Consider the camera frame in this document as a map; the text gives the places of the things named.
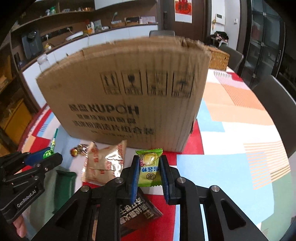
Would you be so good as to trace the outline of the person's left hand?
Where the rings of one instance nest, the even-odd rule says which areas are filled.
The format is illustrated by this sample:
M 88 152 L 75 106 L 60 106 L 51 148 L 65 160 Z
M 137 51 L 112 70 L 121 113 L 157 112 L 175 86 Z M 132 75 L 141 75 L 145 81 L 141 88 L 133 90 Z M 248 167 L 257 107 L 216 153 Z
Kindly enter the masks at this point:
M 16 228 L 16 233 L 20 238 L 24 238 L 27 234 L 27 228 L 25 224 L 25 220 L 22 215 L 20 215 L 14 222 L 13 222 L 15 228 Z

